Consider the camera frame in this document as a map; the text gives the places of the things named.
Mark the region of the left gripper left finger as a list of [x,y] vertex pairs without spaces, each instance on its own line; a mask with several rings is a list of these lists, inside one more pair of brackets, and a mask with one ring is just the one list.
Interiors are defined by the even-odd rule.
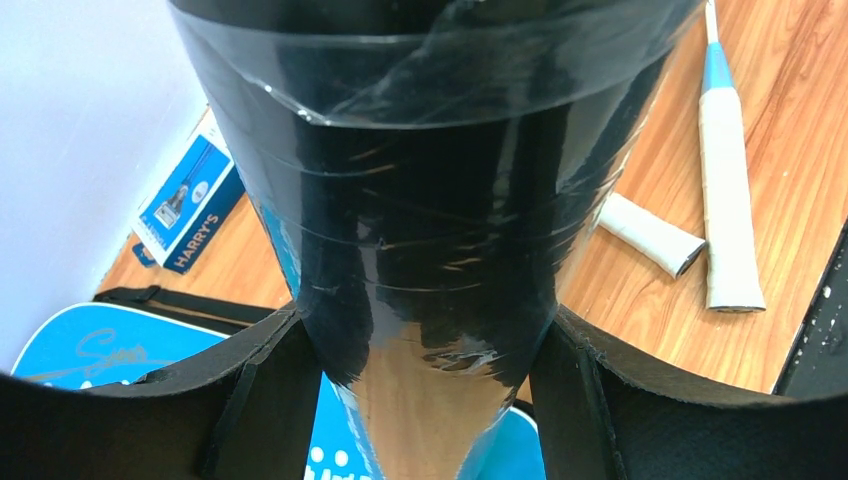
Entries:
[[300,479],[321,370],[286,306],[131,385],[1,380],[5,479]]

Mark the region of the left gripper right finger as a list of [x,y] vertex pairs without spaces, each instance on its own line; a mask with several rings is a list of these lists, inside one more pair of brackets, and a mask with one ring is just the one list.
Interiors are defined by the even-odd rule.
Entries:
[[843,479],[847,398],[798,400],[666,363],[560,308],[531,370],[550,479]]

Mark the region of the blue racket bag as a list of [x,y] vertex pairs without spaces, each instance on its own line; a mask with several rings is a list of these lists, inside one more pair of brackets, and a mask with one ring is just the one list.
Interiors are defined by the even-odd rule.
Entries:
[[[274,311],[158,286],[115,288],[52,315],[27,341],[11,374],[70,390],[128,385]],[[372,479],[349,424],[340,393],[322,374],[303,479]],[[491,438],[475,479],[547,479],[532,405],[516,400]]]

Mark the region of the blue racket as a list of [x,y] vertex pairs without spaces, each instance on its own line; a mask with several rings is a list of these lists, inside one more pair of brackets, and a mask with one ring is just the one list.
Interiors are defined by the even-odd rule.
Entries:
[[720,312],[762,312],[766,301],[756,258],[741,100],[720,43],[714,1],[705,3],[704,16],[699,137],[708,243],[706,306]]
[[674,279],[684,274],[707,246],[704,239],[666,222],[618,193],[605,201],[599,224]]

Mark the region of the black shuttlecock tube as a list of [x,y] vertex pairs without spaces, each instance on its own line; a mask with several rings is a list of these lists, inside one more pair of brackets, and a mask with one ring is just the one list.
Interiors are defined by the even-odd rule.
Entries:
[[471,479],[696,1],[173,1],[377,479]]

